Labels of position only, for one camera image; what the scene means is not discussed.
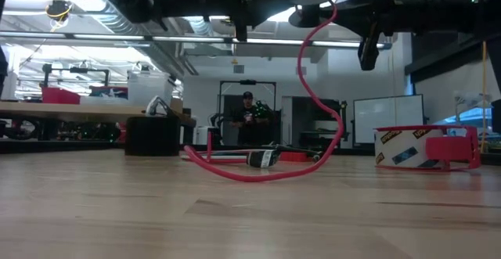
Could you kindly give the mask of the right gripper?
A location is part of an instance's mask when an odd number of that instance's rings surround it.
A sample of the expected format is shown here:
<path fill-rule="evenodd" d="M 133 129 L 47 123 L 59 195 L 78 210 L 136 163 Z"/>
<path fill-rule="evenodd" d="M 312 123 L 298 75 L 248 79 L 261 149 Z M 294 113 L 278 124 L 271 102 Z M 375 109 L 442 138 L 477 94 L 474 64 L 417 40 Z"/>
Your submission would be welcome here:
<path fill-rule="evenodd" d="M 373 70 L 379 55 L 377 44 L 381 28 L 380 19 L 389 7 L 392 0 L 370 0 L 368 28 L 362 37 L 358 56 L 362 70 Z M 366 0 L 346 0 L 335 3 L 337 16 L 333 23 L 351 31 L 362 31 L 366 28 Z"/>

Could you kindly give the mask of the printed tape roll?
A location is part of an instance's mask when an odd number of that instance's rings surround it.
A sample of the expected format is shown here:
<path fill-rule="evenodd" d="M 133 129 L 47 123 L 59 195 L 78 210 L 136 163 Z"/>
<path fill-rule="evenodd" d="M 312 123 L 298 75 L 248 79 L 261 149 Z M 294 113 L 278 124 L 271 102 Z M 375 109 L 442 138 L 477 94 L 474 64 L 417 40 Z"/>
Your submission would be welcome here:
<path fill-rule="evenodd" d="M 442 137 L 438 129 L 388 130 L 375 133 L 378 167 L 441 170 L 445 163 L 426 154 L 428 138 Z"/>

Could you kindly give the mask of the red tape dispenser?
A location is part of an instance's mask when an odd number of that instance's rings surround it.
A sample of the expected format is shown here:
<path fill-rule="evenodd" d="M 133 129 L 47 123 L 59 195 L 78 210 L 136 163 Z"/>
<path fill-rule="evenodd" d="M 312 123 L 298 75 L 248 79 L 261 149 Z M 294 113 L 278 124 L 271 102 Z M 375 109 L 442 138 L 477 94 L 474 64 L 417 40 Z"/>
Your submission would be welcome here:
<path fill-rule="evenodd" d="M 445 163 L 441 170 L 430 169 L 406 169 L 406 168 L 386 168 L 404 171 L 454 171 L 452 163 L 465 162 L 465 170 L 477 169 L 481 166 L 481 153 L 479 149 L 478 132 L 475 127 L 458 125 L 416 125 L 416 126 L 394 126 L 387 128 L 377 128 L 376 131 L 388 130 L 419 130 L 438 129 L 443 133 L 442 137 L 428 138 L 426 141 L 426 154 L 432 160 L 440 160 Z"/>

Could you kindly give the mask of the whiteboard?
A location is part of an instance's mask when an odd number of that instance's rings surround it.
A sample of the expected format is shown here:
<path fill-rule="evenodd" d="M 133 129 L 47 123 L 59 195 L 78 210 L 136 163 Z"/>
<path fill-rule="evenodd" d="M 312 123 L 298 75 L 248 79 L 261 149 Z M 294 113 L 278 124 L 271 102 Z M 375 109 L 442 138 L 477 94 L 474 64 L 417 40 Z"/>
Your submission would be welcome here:
<path fill-rule="evenodd" d="M 374 144 L 374 129 L 424 124 L 422 95 L 403 95 L 353 102 L 354 144 Z"/>

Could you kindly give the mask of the black shelving unit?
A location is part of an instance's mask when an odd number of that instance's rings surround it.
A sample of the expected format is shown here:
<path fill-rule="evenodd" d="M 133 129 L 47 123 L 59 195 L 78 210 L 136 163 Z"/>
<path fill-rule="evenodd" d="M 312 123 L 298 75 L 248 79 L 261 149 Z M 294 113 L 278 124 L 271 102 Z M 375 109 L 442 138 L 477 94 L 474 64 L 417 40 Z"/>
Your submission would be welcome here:
<path fill-rule="evenodd" d="M 307 149 L 327 147 L 338 129 L 337 120 L 312 98 L 292 98 L 292 146 Z"/>

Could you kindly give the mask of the person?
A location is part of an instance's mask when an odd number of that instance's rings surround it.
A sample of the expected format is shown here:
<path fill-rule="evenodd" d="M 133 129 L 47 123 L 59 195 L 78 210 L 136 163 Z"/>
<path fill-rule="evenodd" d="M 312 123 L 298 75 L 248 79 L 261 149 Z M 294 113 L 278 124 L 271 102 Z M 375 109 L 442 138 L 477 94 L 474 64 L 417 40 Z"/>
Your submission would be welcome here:
<path fill-rule="evenodd" d="M 239 146 L 262 146 L 271 140 L 272 113 L 261 103 L 254 104 L 252 92 L 243 93 L 243 106 L 232 116 L 233 127 L 238 128 Z"/>

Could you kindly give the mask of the black equipment cabinet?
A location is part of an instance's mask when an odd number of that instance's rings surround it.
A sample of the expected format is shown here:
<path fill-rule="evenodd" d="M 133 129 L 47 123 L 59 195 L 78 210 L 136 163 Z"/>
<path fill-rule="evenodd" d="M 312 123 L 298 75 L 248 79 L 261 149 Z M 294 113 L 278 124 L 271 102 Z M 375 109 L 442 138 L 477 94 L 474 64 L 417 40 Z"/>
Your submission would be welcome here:
<path fill-rule="evenodd" d="M 270 120 L 272 140 L 274 144 L 282 143 L 282 110 L 275 110 Z"/>

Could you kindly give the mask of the clear plastic storage box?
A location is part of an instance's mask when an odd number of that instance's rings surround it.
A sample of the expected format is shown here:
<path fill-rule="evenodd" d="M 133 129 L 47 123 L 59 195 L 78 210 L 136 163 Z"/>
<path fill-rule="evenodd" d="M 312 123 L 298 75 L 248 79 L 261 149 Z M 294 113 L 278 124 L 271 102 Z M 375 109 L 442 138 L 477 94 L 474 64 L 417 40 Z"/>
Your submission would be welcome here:
<path fill-rule="evenodd" d="M 131 73 L 128 77 L 128 101 L 132 106 L 146 107 L 155 96 L 160 96 L 169 105 L 173 89 L 165 73 Z"/>

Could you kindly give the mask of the white box device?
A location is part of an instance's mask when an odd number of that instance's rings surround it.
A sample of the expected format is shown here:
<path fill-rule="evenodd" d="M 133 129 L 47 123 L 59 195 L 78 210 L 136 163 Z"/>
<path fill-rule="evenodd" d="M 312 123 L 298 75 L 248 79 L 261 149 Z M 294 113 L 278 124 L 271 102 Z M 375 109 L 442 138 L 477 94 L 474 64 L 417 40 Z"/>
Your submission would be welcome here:
<path fill-rule="evenodd" d="M 208 136 L 211 133 L 212 127 L 199 126 L 194 129 L 193 144 L 194 145 L 207 145 L 209 140 Z"/>

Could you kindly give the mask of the red plastic bin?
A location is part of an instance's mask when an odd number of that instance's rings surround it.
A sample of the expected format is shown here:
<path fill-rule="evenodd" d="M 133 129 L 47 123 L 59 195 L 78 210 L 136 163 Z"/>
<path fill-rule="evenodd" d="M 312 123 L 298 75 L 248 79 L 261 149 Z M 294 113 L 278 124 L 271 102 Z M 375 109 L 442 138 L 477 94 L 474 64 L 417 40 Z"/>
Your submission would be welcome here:
<path fill-rule="evenodd" d="M 72 104 L 79 105 L 79 94 L 61 88 L 44 87 L 41 89 L 42 102 L 49 104 Z"/>

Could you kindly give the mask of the black gantry frame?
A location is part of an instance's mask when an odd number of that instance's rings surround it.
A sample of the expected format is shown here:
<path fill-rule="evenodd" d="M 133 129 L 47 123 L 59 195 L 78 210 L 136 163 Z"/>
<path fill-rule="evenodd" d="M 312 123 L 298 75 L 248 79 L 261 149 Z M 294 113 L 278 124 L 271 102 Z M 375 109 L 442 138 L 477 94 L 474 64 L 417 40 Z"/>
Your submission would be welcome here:
<path fill-rule="evenodd" d="M 43 87 L 49 86 L 49 75 L 54 71 L 69 71 L 72 74 L 86 74 L 88 72 L 100 72 L 104 73 L 105 77 L 101 83 L 104 86 L 108 86 L 110 83 L 110 71 L 108 69 L 89 69 L 84 67 L 70 67 L 70 68 L 54 68 L 52 64 L 46 63 L 42 66 L 42 72 L 44 73 L 44 78 L 41 83 Z"/>
<path fill-rule="evenodd" d="M 253 93 L 254 104 L 261 103 L 271 111 L 272 116 L 273 112 L 277 110 L 277 83 L 251 79 L 221 81 L 218 87 L 218 118 L 216 124 L 222 132 L 222 142 L 227 145 L 238 146 L 238 128 L 231 125 L 232 116 L 243 106 L 242 96 L 247 91 Z"/>

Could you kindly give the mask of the rolling metal frame workbench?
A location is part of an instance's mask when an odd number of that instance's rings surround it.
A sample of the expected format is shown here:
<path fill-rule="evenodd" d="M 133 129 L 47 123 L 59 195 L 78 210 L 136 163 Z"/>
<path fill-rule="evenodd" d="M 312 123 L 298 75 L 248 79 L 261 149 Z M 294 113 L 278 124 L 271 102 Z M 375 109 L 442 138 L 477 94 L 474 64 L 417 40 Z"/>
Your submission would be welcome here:
<path fill-rule="evenodd" d="M 126 123 L 130 117 L 147 117 L 145 109 L 142 106 L 0 102 L 0 114 L 69 122 Z M 181 128 L 186 128 L 188 134 L 191 135 L 196 127 L 196 121 L 185 114 L 174 113 L 173 116 L 156 117 L 177 117 L 181 123 L 180 138 L 182 136 Z"/>

